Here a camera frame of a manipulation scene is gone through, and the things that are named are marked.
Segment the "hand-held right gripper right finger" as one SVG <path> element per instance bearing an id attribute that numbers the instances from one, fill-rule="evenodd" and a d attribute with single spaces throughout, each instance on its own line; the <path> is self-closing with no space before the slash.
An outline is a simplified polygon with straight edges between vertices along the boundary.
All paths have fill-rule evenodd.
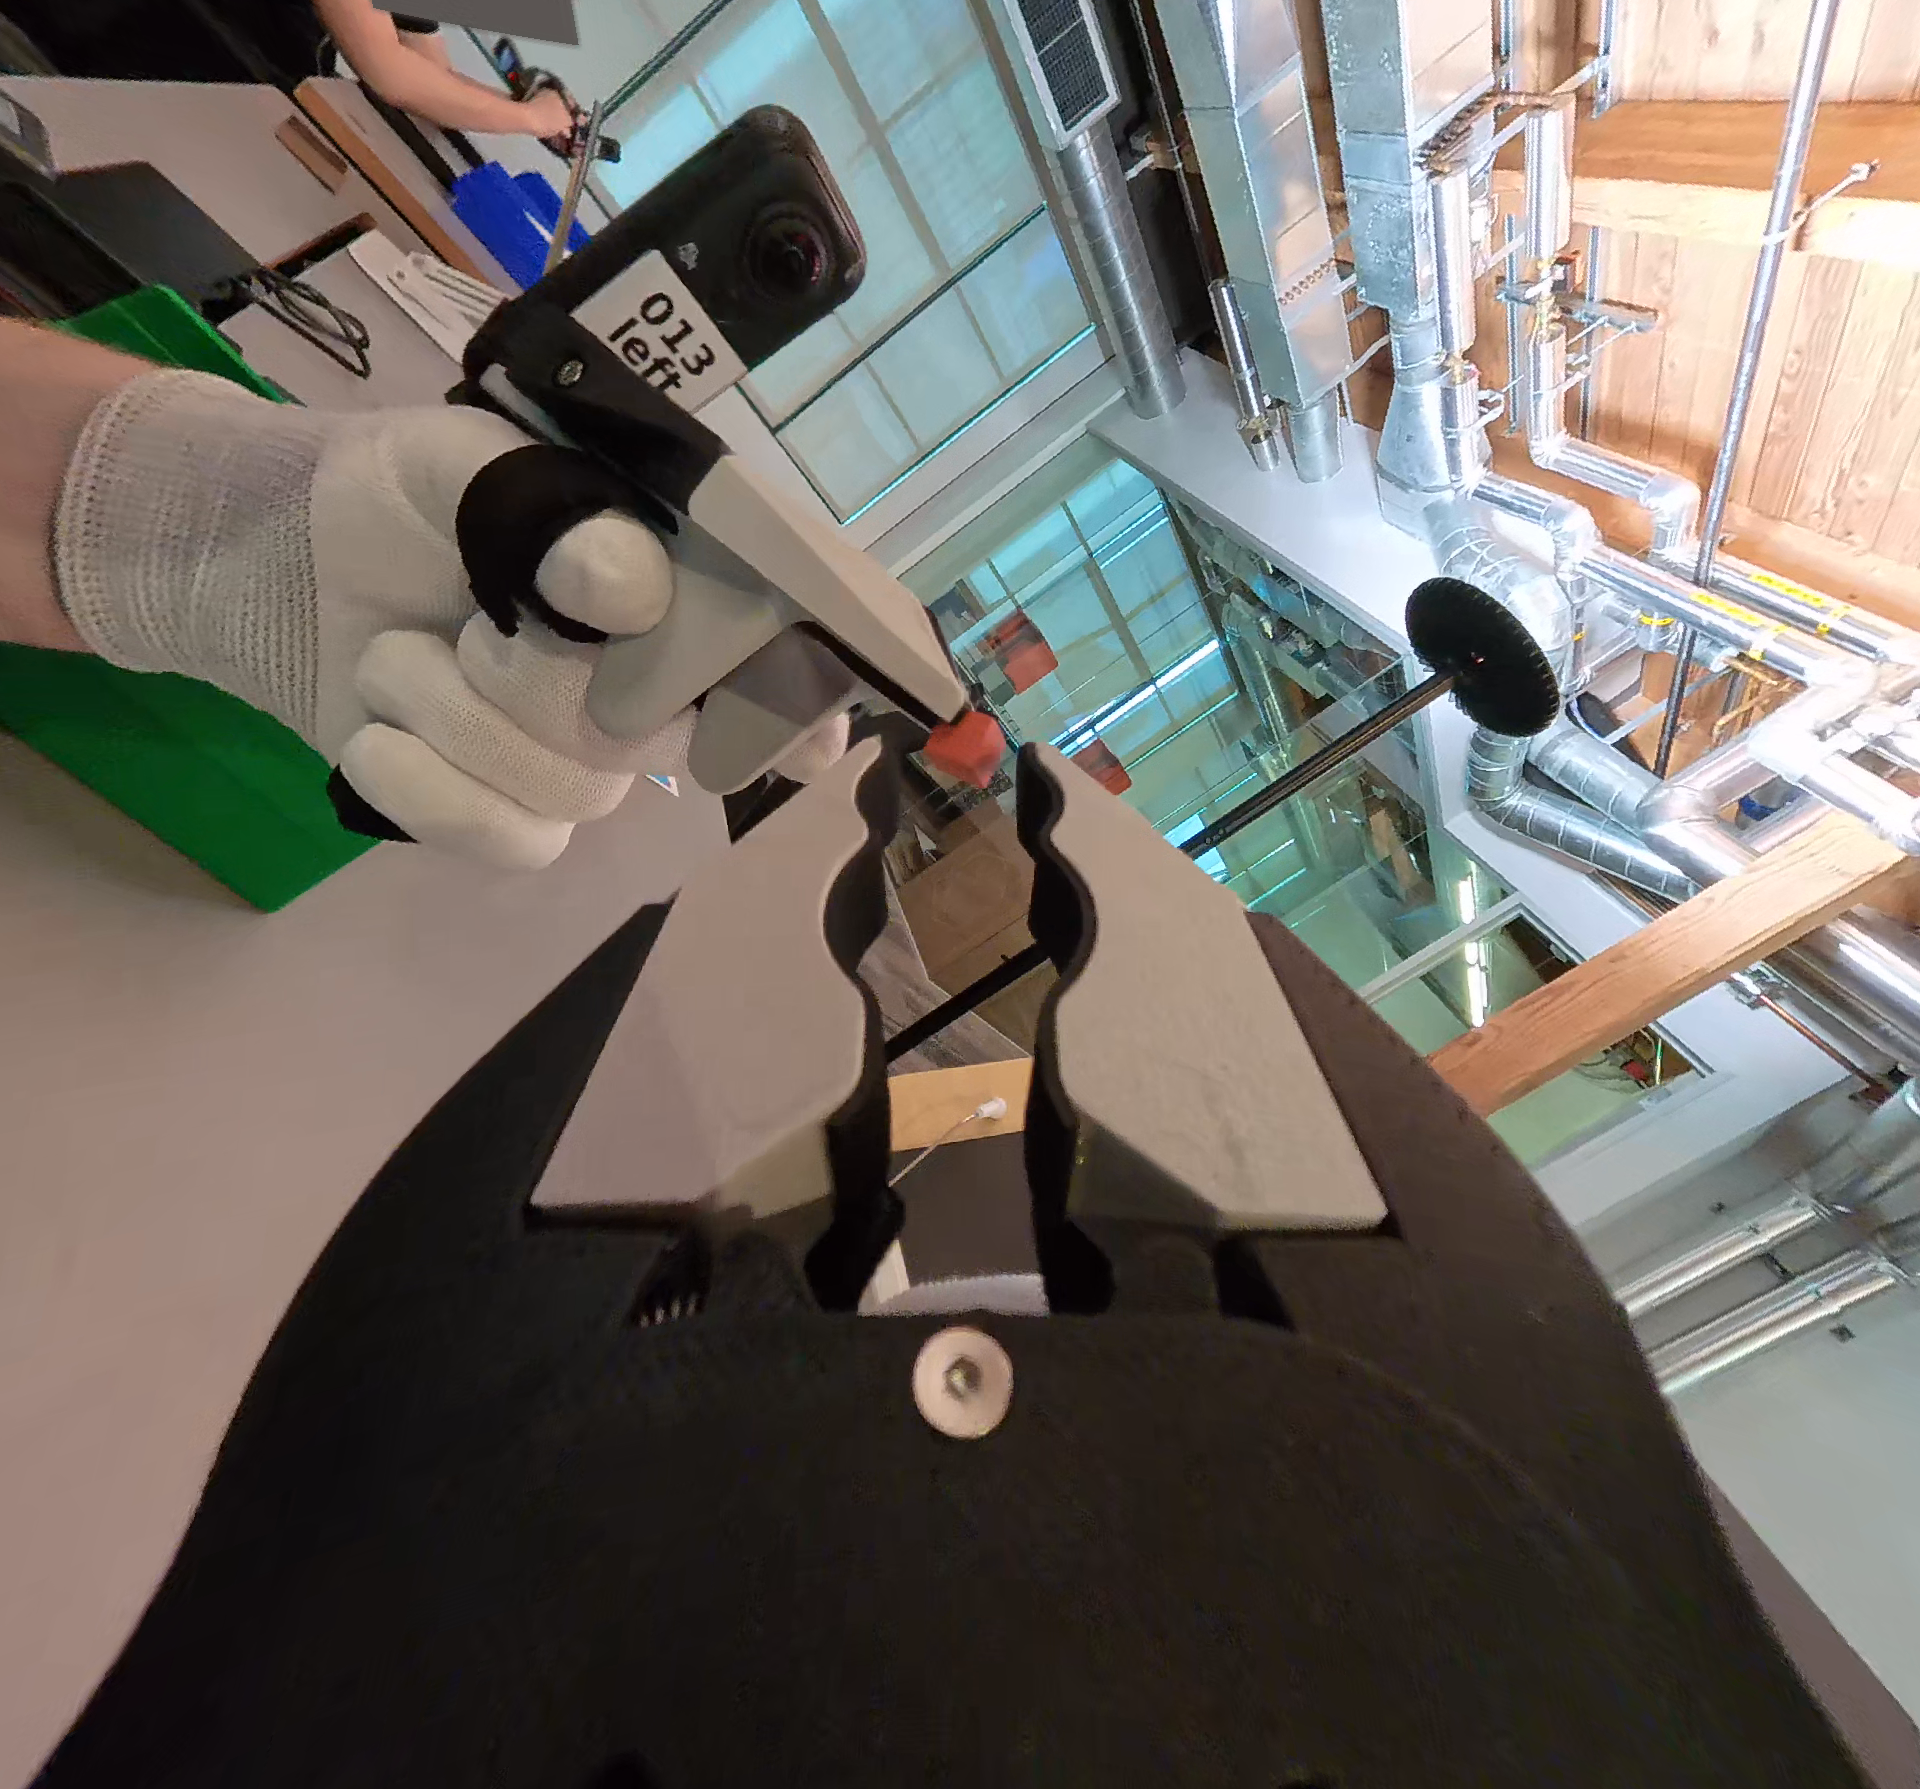
<path id="1" fill-rule="evenodd" d="M 1116 1306 L 1163 1246 L 1206 1299 L 1230 1251 L 1388 1225 L 1241 898 L 1051 745 L 1020 751 L 1016 826 L 1055 973 L 1024 1122 L 1046 1306 Z"/>

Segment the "spiral silver air duct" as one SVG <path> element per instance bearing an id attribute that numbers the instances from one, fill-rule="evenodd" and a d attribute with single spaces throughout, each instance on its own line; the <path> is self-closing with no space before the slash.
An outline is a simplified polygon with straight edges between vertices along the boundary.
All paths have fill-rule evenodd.
<path id="1" fill-rule="evenodd" d="M 1340 388 L 1351 366 L 1333 219 L 1316 158 L 1294 0 L 1119 0 L 1138 38 L 1149 95 L 1147 163 L 1167 169 L 1208 312 L 1230 362 L 1235 423 L 1259 471 L 1289 462 L 1305 482 L 1342 467 Z M 987 0 L 979 0 L 992 20 Z M 1024 139 L 1044 163 L 1073 277 L 1095 336 L 1138 417 L 1186 399 L 1176 331 L 1114 134 L 1121 62 L 1106 25 L 1119 103 L 1048 154 L 1020 99 Z"/>

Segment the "dark-faced wooden stand board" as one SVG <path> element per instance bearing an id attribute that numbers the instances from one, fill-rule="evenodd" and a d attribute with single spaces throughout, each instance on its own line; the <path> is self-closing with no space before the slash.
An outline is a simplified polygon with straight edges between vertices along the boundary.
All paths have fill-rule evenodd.
<path id="1" fill-rule="evenodd" d="M 1024 1122 L 1031 1058 L 1009 1056 L 889 1078 L 893 1155 L 922 1148 L 976 1104 L 1000 1097 L 1000 1131 L 961 1139 L 930 1155 L 895 1194 L 904 1218 L 897 1251 L 886 1257 L 884 1292 L 981 1273 L 1036 1273 Z"/>

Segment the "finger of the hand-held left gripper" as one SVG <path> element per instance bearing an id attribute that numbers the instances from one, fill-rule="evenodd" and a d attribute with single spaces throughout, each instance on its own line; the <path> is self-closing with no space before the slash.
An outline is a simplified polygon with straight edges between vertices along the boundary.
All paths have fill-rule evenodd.
<path id="1" fill-rule="evenodd" d="M 832 649 L 924 728 L 968 710 L 933 620 L 911 592 L 735 456 L 690 489 L 663 539 L 670 601 L 657 625 L 611 640 L 589 717 L 639 741 L 696 710 L 757 649 Z"/>
<path id="2" fill-rule="evenodd" d="M 690 784 L 738 793 L 771 773 L 810 785 L 849 752 L 852 714 L 895 708 L 832 649 L 757 649 L 703 699 Z"/>

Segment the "person's left hand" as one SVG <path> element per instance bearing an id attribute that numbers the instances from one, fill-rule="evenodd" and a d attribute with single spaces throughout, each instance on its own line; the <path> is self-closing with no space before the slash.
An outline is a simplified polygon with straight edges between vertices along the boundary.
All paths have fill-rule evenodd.
<path id="1" fill-rule="evenodd" d="M 587 458 L 468 406 L 320 412 L 138 368 L 52 498 L 83 649 L 293 728 L 361 833 L 512 868 L 639 776 L 690 776 L 700 710 L 587 714 L 608 640 L 674 598 L 661 537 Z"/>

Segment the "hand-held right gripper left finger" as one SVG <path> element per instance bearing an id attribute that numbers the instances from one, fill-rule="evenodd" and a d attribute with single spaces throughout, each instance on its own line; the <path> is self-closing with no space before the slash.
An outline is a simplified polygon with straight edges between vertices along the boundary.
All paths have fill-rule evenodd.
<path id="1" fill-rule="evenodd" d="M 547 1216 L 777 1216 L 886 1165 L 860 964 L 887 922 L 898 758 L 851 745 L 677 892 L 536 1179 Z"/>

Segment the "white vent grille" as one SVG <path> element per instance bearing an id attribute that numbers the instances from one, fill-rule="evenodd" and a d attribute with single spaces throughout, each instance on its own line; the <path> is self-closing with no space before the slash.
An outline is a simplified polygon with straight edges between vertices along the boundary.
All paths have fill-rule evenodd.
<path id="1" fill-rule="evenodd" d="M 987 0 L 1036 141 L 1070 147 L 1119 103 L 1092 0 Z"/>

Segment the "blue storage bin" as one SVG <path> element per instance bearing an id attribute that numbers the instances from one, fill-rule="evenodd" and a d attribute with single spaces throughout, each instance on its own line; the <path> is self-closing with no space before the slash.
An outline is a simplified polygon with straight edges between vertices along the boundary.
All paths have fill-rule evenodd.
<path id="1" fill-rule="evenodd" d="M 539 171 L 508 171 L 499 160 L 484 160 L 453 180 L 449 202 L 471 235 L 512 277 L 515 289 L 530 289 L 541 279 L 563 195 Z"/>

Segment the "green plastic bin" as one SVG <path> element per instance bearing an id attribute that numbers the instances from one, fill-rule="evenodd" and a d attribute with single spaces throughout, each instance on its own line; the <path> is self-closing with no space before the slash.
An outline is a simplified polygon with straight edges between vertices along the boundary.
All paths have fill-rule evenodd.
<path id="1" fill-rule="evenodd" d="M 144 287 L 77 318 L 30 323 L 136 364 L 101 403 L 133 401 L 129 382 L 155 373 L 195 377 L 215 399 L 284 401 L 175 289 Z M 372 833 L 342 820 L 324 756 L 293 727 L 203 679 L 138 673 L 81 640 L 83 651 L 4 642 L 4 730 L 155 841 L 265 912 L 374 848 Z"/>

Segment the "person's left forearm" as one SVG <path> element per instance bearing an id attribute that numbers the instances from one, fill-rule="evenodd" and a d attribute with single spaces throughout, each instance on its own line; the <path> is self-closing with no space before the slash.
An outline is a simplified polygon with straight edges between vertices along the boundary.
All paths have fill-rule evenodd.
<path id="1" fill-rule="evenodd" d="M 83 651 L 59 596 L 53 517 L 83 427 L 136 364 L 96 342 L 2 322 L 2 638 Z"/>

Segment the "sprinkler pipe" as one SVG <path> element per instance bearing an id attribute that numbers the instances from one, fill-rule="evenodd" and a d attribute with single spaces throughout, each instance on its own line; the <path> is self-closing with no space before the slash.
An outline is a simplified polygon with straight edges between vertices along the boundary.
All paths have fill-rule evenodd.
<path id="1" fill-rule="evenodd" d="M 1749 410 L 1760 375 L 1765 336 L 1771 327 L 1784 257 L 1802 222 L 1802 182 L 1806 180 L 1811 134 L 1817 121 L 1841 0 L 1811 0 L 1793 84 L 1786 99 L 1786 121 L 1776 167 L 1765 206 L 1765 233 L 1749 281 L 1743 323 L 1736 353 L 1729 403 L 1718 432 L 1716 465 L 1710 473 L 1703 508 L 1697 517 L 1694 557 L 1686 581 L 1692 598 L 1714 583 L 1718 537 L 1730 502 Z"/>

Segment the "large rectangular silver duct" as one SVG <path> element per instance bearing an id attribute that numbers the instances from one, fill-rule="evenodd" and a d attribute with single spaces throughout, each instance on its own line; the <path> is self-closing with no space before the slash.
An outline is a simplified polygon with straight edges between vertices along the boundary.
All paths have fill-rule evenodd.
<path id="1" fill-rule="evenodd" d="M 1495 0 L 1320 0 L 1357 289 L 1438 329 L 1423 150 L 1495 84 Z"/>

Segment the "black laptop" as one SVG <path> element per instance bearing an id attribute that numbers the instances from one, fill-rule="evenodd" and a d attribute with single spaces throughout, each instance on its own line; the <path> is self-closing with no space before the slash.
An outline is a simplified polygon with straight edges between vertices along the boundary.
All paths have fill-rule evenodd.
<path id="1" fill-rule="evenodd" d="M 203 206 L 149 163 L 42 176 L 2 163 L 2 305 L 9 316 L 68 320 L 144 287 L 204 311 L 260 266 Z"/>

